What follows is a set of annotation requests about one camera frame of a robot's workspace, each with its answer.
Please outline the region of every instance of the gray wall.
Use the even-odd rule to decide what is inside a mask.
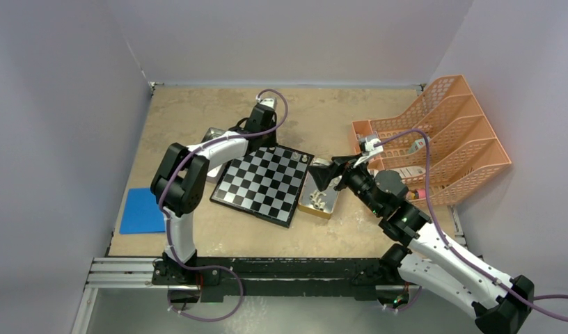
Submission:
[[[102,1],[0,0],[0,334],[70,331],[149,95]]]
[[[495,267],[568,293],[568,1],[475,0],[434,77],[463,73],[514,165],[460,205]],[[568,315],[567,302],[539,302]],[[522,333],[568,333],[534,314]]]
[[[473,0],[108,0],[150,81],[385,86],[432,75]]]

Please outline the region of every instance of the chessboard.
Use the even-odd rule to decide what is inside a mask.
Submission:
[[[210,200],[290,227],[313,155],[282,145],[232,160]]]

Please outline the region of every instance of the tabletop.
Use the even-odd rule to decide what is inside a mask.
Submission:
[[[257,88],[158,86],[120,206],[109,255],[158,256],[163,233],[119,234],[127,190],[149,187],[167,147],[200,143],[209,127],[227,129],[249,116]],[[416,98],[414,89],[280,90],[289,116],[277,131],[278,143],[316,157],[353,154],[348,141],[352,121],[394,117]],[[276,112],[281,116],[283,104]],[[206,184],[194,212],[194,241],[200,256],[236,257],[380,257],[394,243],[377,219],[350,191],[339,195],[331,219],[294,213],[290,228],[209,201],[215,184]],[[454,234],[447,207],[436,207],[444,231]]]

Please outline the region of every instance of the perforated plastic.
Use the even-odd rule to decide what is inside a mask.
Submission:
[[[430,137],[429,171],[433,205],[461,202],[512,162],[462,75],[436,79],[401,115],[352,123],[349,135],[354,151],[358,138],[378,133],[381,139],[418,128]],[[406,135],[384,146],[368,168],[382,170],[424,166],[425,149],[407,154],[418,134]],[[406,177],[411,189],[423,188],[424,175]],[[425,207],[425,199],[412,200]]]

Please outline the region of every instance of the plywood surface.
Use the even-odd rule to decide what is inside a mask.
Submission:
[[[228,128],[249,116],[257,88],[160,87],[152,98],[127,189],[149,187],[167,147],[199,143],[209,127]],[[393,117],[416,98],[415,90],[287,88],[289,117],[278,142],[316,157],[352,154],[347,140],[353,120]],[[283,104],[277,109],[281,116]],[[378,227],[379,219],[349,191],[338,199],[328,221],[296,211],[290,229],[211,203],[213,184],[194,214],[194,240],[202,256],[379,257],[393,244]],[[124,201],[116,221],[120,218]],[[440,223],[453,234],[446,207],[436,208]],[[160,255],[164,234],[118,234],[110,255]]]

